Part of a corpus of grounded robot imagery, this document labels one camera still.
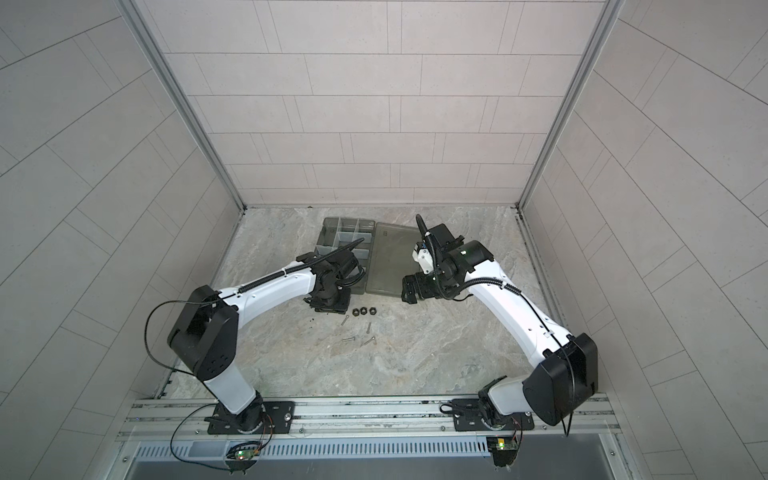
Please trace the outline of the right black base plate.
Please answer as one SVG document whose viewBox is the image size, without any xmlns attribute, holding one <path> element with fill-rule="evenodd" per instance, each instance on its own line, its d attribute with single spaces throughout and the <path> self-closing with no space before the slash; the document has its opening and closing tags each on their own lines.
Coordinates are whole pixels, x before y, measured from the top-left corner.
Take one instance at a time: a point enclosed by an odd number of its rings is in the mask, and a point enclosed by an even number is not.
<svg viewBox="0 0 768 480">
<path fill-rule="evenodd" d="M 442 403 L 440 412 L 453 419 L 458 432 L 530 431 L 534 421 L 525 412 L 504 415 L 487 401 L 478 398 L 456 398 Z"/>
</svg>

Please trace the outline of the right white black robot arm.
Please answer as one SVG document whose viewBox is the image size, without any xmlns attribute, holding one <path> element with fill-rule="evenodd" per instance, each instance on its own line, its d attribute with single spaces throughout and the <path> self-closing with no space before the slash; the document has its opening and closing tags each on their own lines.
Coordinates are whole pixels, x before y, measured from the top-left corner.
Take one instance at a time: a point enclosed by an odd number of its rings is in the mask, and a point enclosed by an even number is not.
<svg viewBox="0 0 768 480">
<path fill-rule="evenodd" d="M 416 223 L 421 238 L 412 257 L 420 270 L 404 277 L 403 302 L 475 298 L 513 336 L 533 367 L 526 377 L 503 376 L 479 391 L 485 424 L 498 429 L 516 414 L 532 412 L 545 424 L 569 431 L 575 410 L 598 389 L 596 343 L 549 318 L 482 243 L 454 236 L 444 224 L 428 227 L 421 216 Z"/>
</svg>

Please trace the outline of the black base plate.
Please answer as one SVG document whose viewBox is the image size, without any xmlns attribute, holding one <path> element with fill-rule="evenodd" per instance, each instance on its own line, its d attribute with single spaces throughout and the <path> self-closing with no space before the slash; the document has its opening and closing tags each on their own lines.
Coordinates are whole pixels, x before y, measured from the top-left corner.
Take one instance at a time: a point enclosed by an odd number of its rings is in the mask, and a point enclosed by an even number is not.
<svg viewBox="0 0 768 480">
<path fill-rule="evenodd" d="M 504 415 L 487 401 L 478 398 L 456 398 L 442 403 L 440 412 L 453 419 L 458 432 L 530 431 L 534 421 L 525 412 Z"/>
<path fill-rule="evenodd" d="M 257 401 L 241 413 L 233 414 L 219 403 L 204 421 L 211 435 L 287 434 L 295 407 L 291 401 Z"/>
</svg>

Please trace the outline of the right controller board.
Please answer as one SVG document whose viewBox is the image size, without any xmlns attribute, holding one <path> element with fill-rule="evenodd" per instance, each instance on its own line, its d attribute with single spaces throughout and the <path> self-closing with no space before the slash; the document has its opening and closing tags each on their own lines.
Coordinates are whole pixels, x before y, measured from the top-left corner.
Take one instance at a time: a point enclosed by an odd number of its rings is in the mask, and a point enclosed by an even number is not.
<svg viewBox="0 0 768 480">
<path fill-rule="evenodd" d="M 517 437 L 487 437 L 486 443 L 495 467 L 506 468 L 515 463 L 520 449 Z"/>
</svg>

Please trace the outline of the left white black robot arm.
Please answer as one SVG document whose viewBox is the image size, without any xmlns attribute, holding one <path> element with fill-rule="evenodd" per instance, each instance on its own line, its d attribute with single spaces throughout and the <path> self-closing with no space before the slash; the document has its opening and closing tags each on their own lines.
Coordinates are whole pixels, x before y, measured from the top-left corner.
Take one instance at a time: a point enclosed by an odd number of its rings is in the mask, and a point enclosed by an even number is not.
<svg viewBox="0 0 768 480">
<path fill-rule="evenodd" d="M 261 314 L 302 298 L 317 313 L 344 314 L 351 289 L 366 275 L 353 249 L 361 238 L 325 255 L 308 252 L 286 267 L 241 286 L 195 289 L 179 303 L 183 309 L 167 344 L 214 395 L 213 414 L 205 419 L 209 434 L 285 432 L 291 420 L 271 415 L 261 394 L 238 369 L 235 358 L 241 328 Z"/>
</svg>

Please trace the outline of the pile of silver screws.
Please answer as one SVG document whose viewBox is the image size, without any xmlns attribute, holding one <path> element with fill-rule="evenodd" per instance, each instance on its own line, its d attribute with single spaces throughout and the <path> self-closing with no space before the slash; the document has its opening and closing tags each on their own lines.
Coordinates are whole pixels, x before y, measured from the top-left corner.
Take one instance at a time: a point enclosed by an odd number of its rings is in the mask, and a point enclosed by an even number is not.
<svg viewBox="0 0 768 480">
<path fill-rule="evenodd" d="M 377 342 L 373 320 L 369 317 L 358 317 L 358 320 L 362 320 L 363 323 L 359 325 L 359 329 L 353 334 L 341 338 L 340 344 L 342 346 L 365 346 Z"/>
</svg>

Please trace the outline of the controller board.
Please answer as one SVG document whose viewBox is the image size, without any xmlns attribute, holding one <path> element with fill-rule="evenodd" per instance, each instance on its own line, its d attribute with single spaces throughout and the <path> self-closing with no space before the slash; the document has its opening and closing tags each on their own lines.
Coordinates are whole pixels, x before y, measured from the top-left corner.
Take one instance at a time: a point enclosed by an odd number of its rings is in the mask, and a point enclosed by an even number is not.
<svg viewBox="0 0 768 480">
<path fill-rule="evenodd" d="M 487 437 L 486 443 L 495 467 L 506 468 L 515 463 L 520 449 L 517 437 Z"/>
<path fill-rule="evenodd" d="M 249 462 L 259 455 L 262 443 L 257 441 L 244 442 L 232 446 L 226 453 L 228 461 Z"/>
</svg>

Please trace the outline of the aluminium mounting rail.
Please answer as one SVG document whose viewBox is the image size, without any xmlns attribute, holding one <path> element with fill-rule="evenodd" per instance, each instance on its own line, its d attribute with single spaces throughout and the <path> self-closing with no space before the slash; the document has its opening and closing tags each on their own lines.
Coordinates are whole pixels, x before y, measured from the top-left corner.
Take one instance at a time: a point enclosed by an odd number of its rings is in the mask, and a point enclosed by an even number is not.
<svg viewBox="0 0 768 480">
<path fill-rule="evenodd" d="M 451 396 L 390 396 L 390 397 L 299 397 L 276 398 L 268 401 L 288 401 L 294 406 L 286 413 L 269 407 L 276 425 L 275 440 L 320 438 L 373 437 L 437 437 L 461 434 L 509 434 L 512 430 L 457 430 L 460 422 L 483 428 L 480 420 L 464 420 L 440 411 Z M 259 439 L 260 431 L 252 435 L 207 433 L 205 417 L 213 416 L 214 407 L 205 406 L 212 399 L 138 400 L 133 403 L 119 427 L 120 440 L 170 439 L 176 431 L 180 440 L 192 439 Z M 559 435 L 565 432 L 561 424 L 548 426 L 533 413 L 523 413 L 528 420 L 518 420 L 519 430 L 532 422 L 531 434 Z M 605 394 L 598 393 L 577 408 L 571 419 L 571 434 L 621 433 L 614 409 Z"/>
</svg>

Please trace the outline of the left controller board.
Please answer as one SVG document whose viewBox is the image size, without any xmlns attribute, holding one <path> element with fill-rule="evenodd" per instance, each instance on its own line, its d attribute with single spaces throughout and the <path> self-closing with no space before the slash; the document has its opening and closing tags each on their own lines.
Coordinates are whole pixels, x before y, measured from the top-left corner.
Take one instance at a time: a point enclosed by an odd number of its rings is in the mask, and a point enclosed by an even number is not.
<svg viewBox="0 0 768 480">
<path fill-rule="evenodd" d="M 259 455 L 262 443 L 257 441 L 244 442 L 232 446 L 226 453 L 228 461 L 249 462 Z"/>
</svg>

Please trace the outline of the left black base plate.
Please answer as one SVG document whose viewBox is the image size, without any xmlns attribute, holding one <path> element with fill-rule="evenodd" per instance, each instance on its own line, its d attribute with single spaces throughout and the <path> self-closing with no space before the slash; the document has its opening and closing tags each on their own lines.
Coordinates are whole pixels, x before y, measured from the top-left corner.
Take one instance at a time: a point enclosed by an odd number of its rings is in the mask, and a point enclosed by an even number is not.
<svg viewBox="0 0 768 480">
<path fill-rule="evenodd" d="M 257 401 L 241 413 L 233 414 L 219 403 L 204 421 L 211 435 L 287 434 L 295 407 L 291 401 Z"/>
</svg>

